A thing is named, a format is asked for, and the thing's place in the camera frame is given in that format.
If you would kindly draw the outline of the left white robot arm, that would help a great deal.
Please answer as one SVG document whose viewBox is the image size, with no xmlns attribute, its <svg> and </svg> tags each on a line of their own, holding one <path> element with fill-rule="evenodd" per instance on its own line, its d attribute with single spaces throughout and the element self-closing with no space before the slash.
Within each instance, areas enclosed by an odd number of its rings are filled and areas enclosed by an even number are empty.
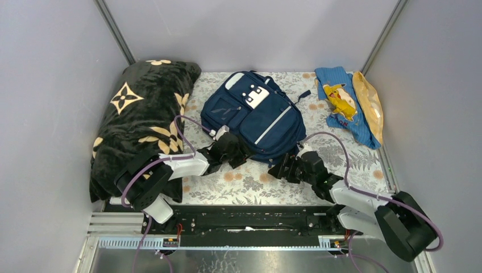
<svg viewBox="0 0 482 273">
<path fill-rule="evenodd" d="M 188 176 L 206 176 L 228 164 L 235 169 L 254 152 L 232 133 L 216 137 L 214 142 L 189 154 L 157 154 L 147 150 L 138 154 L 120 171 L 114 180 L 121 191 L 120 203 L 125 208 L 144 213 L 155 221 L 164 234 L 176 228 L 171 206 L 161 196 L 170 182 Z"/>
</svg>

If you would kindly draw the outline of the navy blue student backpack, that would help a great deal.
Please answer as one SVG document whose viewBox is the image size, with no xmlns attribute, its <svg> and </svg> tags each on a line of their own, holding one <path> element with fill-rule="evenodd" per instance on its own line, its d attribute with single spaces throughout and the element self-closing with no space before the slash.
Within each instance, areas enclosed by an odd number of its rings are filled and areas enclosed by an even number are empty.
<svg viewBox="0 0 482 273">
<path fill-rule="evenodd" d="M 297 151 L 306 127 L 297 104 L 270 76 L 254 71 L 233 73 L 205 101 L 201 123 L 209 130 L 227 126 L 254 152 L 252 160 L 277 164 Z"/>
</svg>

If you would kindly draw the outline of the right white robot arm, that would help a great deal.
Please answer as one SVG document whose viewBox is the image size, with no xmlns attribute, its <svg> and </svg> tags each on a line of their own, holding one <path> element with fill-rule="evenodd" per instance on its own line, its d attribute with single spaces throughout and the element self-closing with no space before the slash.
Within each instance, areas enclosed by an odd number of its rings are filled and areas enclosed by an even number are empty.
<svg viewBox="0 0 482 273">
<path fill-rule="evenodd" d="M 333 204 L 326 227 L 333 234 L 360 231 L 386 243 L 400 259 L 411 262 L 438 238 L 429 218 L 406 192 L 382 195 L 349 186 L 328 171 L 315 151 L 286 154 L 268 173 L 289 183 L 311 185 L 315 194 Z"/>
</svg>

